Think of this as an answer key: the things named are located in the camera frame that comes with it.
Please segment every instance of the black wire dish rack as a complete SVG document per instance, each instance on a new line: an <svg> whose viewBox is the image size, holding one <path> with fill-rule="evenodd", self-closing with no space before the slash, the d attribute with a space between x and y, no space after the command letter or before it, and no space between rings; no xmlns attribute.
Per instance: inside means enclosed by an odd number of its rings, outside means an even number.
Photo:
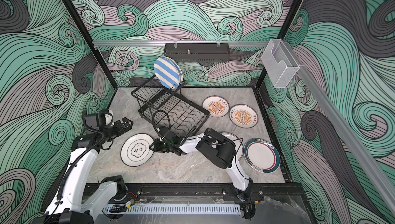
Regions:
<svg viewBox="0 0 395 224"><path fill-rule="evenodd" d="M185 81L176 89L168 89L162 85L151 85L155 77L153 75L131 92L139 103L140 116L151 124L154 123L157 128L161 126L169 128L170 121L170 131L179 138L194 136L209 118L209 111L182 95L181 88ZM155 119L152 120L157 110L164 112L156 113Z"/></svg>

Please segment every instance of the floor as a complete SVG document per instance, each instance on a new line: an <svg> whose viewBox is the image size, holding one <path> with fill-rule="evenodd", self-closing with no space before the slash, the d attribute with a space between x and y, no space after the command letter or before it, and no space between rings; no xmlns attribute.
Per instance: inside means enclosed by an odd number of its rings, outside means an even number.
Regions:
<svg viewBox="0 0 395 224"><path fill-rule="evenodd" d="M146 133L153 139L158 135L151 123L141 118L137 110L138 103L131 96L134 88L119 88L110 109L114 112L114 120L123 117L134 122L131 131L114 140L108 151L101 151L94 162L88 176L89 183L101 181L105 177L122 175L125 182L130 183L227 183L231 182L225 170L216 167L199 152L177 156L174 153L154 153L151 159L139 167L129 167L121 161L120 152L124 142L138 133ZM230 132L244 138L245 144L251 138L263 138L270 141L263 118L259 111L252 88L182 88L182 94L189 100L201 105L208 96L217 95L225 98L232 107L236 104L247 104L257 111L259 120L253 128L245 129L234 125L228 115L221 118L209 117L197 134L208 127L219 132ZM273 173L260 173L241 158L240 165L258 183L282 183L284 178L280 168Z"/></svg>

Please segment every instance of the aluminum rail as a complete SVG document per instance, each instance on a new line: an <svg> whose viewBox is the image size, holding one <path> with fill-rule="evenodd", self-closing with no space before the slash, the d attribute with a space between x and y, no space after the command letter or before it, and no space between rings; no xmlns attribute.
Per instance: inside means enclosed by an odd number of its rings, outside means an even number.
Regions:
<svg viewBox="0 0 395 224"><path fill-rule="evenodd" d="M230 47L265 48L269 41L156 41L156 40L98 40L93 41L95 47L164 47L166 43L227 43Z"/></svg>

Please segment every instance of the wave pattern wallpaper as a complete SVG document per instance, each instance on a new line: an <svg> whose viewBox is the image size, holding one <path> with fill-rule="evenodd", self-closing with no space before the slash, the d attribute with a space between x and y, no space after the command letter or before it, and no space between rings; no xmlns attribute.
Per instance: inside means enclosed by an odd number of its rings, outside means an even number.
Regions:
<svg viewBox="0 0 395 224"><path fill-rule="evenodd" d="M395 0L304 0L287 33L301 63L395 183ZM318 223L395 223L298 75L265 105Z"/></svg>
<svg viewBox="0 0 395 224"><path fill-rule="evenodd" d="M42 215L83 108L113 92L61 0L0 0L1 223Z"/></svg>
<svg viewBox="0 0 395 224"><path fill-rule="evenodd" d="M93 40L276 38L291 0L72 0ZM163 47L101 47L118 85L154 75ZM264 48L234 47L227 63L179 63L187 85L255 85Z"/></svg>

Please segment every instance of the black metal pole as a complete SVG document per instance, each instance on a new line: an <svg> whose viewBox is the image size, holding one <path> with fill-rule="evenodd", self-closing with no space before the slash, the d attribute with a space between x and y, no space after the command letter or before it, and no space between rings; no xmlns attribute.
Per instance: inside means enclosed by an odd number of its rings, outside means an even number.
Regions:
<svg viewBox="0 0 395 224"><path fill-rule="evenodd" d="M89 34L88 30L86 29L84 23L82 22L81 17L78 15L78 12L77 12L76 8L74 7L74 5L72 3L72 0L62 0L62 2L64 4L64 6L66 7L66 9L69 11L70 16L72 17L72 19L76 23L77 29L82 34L82 37L85 39L86 43L88 44L89 48L92 51L92 54L94 55L94 57L96 58L97 62L99 63L99 65L103 69L103 71L106 74L106 76L107 76L108 80L110 81L111 85L113 86L113 88L115 90L117 90L118 89L118 85L116 84L113 75L111 74L110 70L108 69L108 67L106 65L106 62L104 61L103 56L101 55L99 50L95 49L95 47L93 46L93 43L92 43L93 39L92 39L91 35Z"/></svg>
<svg viewBox="0 0 395 224"><path fill-rule="evenodd" d="M291 26L292 22L294 21L294 18L299 10L299 7L302 5L303 0L294 0L292 2L291 8L289 9L289 12L285 18L284 24L281 27L281 30L279 32L279 35L277 36L277 39L284 39L285 35L288 32L289 27ZM258 78L258 81L256 82L255 87L260 88L262 86L262 83L264 81L264 78L266 76L266 70L263 70L261 75Z"/></svg>

